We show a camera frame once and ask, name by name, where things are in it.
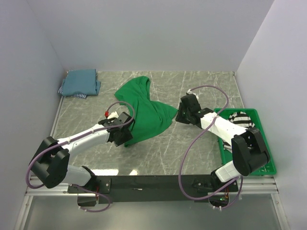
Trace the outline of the green tank top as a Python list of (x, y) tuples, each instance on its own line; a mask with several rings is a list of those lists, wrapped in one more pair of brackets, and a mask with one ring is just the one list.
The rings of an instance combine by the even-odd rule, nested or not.
[(130, 113), (135, 113), (134, 124), (130, 126), (133, 138), (124, 146), (129, 147), (135, 143), (153, 138), (170, 127), (177, 109), (150, 99), (150, 79), (140, 76), (131, 79), (119, 88), (114, 96), (118, 101), (129, 103)]

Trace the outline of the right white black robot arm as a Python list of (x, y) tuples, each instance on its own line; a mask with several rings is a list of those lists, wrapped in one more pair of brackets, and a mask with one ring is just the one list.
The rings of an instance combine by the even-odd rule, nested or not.
[(259, 129), (236, 125), (211, 109), (202, 109), (194, 94), (181, 97), (176, 121), (207, 130), (230, 145), (232, 160), (212, 172), (210, 181), (215, 191), (222, 191), (228, 181), (248, 176), (271, 160)]

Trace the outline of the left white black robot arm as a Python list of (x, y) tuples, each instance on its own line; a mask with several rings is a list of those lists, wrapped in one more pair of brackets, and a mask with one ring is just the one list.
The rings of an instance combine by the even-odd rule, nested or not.
[(132, 139), (129, 127), (133, 123), (134, 118), (127, 113), (113, 113), (93, 127), (70, 137), (45, 138), (29, 163), (26, 176), (28, 187), (39, 188), (29, 182), (29, 174), (33, 173), (47, 188), (67, 183), (78, 185), (86, 193), (95, 190), (99, 186), (97, 176), (86, 166), (70, 165), (70, 157), (99, 144), (108, 142), (116, 146), (124, 144)]

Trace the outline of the black white striped tank top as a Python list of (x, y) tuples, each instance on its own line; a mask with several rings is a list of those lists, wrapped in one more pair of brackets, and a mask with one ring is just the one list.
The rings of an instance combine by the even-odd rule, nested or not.
[(228, 121), (246, 129), (253, 128), (255, 126), (251, 118), (245, 112), (241, 111), (231, 114)]

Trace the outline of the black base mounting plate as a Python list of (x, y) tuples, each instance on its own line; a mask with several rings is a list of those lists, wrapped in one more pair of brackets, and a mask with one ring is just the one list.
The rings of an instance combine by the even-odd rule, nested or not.
[[(189, 196), (203, 197), (224, 183), (209, 174), (182, 175), (182, 186)], [(110, 197), (113, 202), (183, 201), (177, 175), (97, 176), (96, 186), (89, 189)]]

